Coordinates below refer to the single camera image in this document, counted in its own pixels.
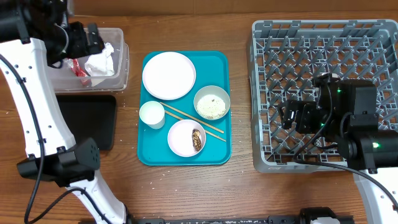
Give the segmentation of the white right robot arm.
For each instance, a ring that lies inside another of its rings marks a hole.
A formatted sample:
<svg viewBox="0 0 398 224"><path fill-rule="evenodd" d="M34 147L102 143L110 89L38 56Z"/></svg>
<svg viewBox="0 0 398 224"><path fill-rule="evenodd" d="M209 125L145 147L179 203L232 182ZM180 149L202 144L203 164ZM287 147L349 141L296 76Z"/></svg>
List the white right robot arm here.
<svg viewBox="0 0 398 224"><path fill-rule="evenodd" d="M397 131L379 129L377 88L369 80L324 73L312 79L317 101L287 100L278 105L282 127L330 142L346 159L341 166L304 158L303 145L294 162L341 169L353 174L369 223L397 223Z"/></svg>

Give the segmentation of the red candy wrapper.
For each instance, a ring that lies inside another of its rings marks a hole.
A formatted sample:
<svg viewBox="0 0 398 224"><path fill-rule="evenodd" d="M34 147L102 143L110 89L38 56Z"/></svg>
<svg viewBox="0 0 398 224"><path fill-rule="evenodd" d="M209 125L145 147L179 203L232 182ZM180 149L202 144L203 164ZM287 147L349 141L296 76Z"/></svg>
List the red candy wrapper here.
<svg viewBox="0 0 398 224"><path fill-rule="evenodd" d="M88 86L91 80L88 78L89 75L80 67L77 59L66 59L65 63L68 65L70 70L75 74L76 77L80 77L80 83L83 86Z"/></svg>

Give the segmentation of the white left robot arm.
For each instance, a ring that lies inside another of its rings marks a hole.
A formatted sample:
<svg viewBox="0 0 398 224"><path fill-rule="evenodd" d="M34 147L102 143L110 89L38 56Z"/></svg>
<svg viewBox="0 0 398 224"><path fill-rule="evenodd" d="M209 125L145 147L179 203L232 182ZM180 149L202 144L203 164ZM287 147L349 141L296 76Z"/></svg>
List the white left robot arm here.
<svg viewBox="0 0 398 224"><path fill-rule="evenodd" d="M104 49L97 25L71 23L71 13L68 1L1 2L1 71L25 134L27 157L17 169L36 184L55 182L77 196L96 223L133 223L101 175L95 141L75 141L49 79L65 58Z"/></svg>

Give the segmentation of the grey bowl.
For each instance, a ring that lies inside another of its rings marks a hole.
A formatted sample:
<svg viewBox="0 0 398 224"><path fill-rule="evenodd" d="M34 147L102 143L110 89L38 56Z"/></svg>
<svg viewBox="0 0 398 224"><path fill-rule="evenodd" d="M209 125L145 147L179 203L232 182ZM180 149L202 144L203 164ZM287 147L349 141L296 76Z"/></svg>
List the grey bowl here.
<svg viewBox="0 0 398 224"><path fill-rule="evenodd" d="M193 100L193 105L194 105L195 111L197 113L198 113L197 103L198 103L199 99L205 95L216 95L216 96L220 97L226 104L226 112L224 113L224 115L222 117L224 117L228 113L228 111L230 109L230 105L231 105L230 97L229 97L228 93L223 88L221 88L219 86L215 86L215 85L208 85L208 86L205 86L197 91L197 93L194 97L194 100Z"/></svg>

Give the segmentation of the small pink bowl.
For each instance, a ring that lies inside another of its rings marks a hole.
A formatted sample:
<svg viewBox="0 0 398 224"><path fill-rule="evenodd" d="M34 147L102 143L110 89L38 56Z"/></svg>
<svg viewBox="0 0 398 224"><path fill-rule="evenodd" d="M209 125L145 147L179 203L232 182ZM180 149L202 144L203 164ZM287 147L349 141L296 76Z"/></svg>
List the small pink bowl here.
<svg viewBox="0 0 398 224"><path fill-rule="evenodd" d="M201 150L206 144L206 133L203 127L196 121L190 119L183 119L177 121L169 129L167 135L167 142L172 152L180 157L193 157L200 151L196 151L192 142L192 131L199 130L201 139Z"/></svg>

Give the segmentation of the leftover white rice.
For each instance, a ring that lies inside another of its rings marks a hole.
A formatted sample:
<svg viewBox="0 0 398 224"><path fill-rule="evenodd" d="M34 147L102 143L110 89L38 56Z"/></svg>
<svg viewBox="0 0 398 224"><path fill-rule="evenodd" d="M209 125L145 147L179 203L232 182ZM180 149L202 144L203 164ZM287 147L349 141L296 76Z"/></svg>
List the leftover white rice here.
<svg viewBox="0 0 398 224"><path fill-rule="evenodd" d="M199 99L197 111L206 119L218 119L226 112L226 104L216 95L205 95Z"/></svg>

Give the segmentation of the white napkin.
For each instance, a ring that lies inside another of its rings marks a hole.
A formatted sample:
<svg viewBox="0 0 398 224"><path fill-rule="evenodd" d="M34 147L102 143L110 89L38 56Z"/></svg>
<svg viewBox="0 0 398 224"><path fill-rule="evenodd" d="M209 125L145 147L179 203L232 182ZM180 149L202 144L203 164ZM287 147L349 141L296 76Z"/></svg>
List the white napkin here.
<svg viewBox="0 0 398 224"><path fill-rule="evenodd" d="M112 77L115 74L112 54L113 46L107 42L105 48L100 54L90 55L85 63L85 70L91 77L91 86L99 85L104 79L96 77Z"/></svg>

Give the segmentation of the white paper cup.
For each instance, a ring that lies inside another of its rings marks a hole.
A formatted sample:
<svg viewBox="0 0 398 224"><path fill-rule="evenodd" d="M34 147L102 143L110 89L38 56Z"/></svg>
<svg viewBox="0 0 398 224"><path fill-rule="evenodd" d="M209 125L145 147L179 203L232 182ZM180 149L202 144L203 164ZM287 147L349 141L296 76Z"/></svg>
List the white paper cup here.
<svg viewBox="0 0 398 224"><path fill-rule="evenodd" d="M165 124L165 110L157 101L144 103L139 110L139 117L143 123L152 129L160 129Z"/></svg>

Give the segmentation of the brown food scrap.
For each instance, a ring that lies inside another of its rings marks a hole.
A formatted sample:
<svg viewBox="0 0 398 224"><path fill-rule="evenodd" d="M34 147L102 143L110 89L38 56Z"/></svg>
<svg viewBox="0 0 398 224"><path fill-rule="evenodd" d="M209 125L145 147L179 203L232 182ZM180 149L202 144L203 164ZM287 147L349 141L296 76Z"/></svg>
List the brown food scrap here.
<svg viewBox="0 0 398 224"><path fill-rule="evenodd" d="M194 149L198 152L201 150L201 139L200 139L201 135L199 130L194 129L192 131L192 142L193 142L193 147Z"/></svg>

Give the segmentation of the large white pink-rimmed plate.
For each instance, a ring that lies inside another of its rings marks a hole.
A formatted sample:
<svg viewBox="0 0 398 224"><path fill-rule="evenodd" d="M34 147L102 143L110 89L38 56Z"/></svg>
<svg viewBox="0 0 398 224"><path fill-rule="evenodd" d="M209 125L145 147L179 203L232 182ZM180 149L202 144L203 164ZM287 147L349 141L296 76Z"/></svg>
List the large white pink-rimmed plate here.
<svg viewBox="0 0 398 224"><path fill-rule="evenodd" d="M178 52L162 52L144 66L142 82L145 89L160 100L176 100L194 86L197 73L193 62Z"/></svg>

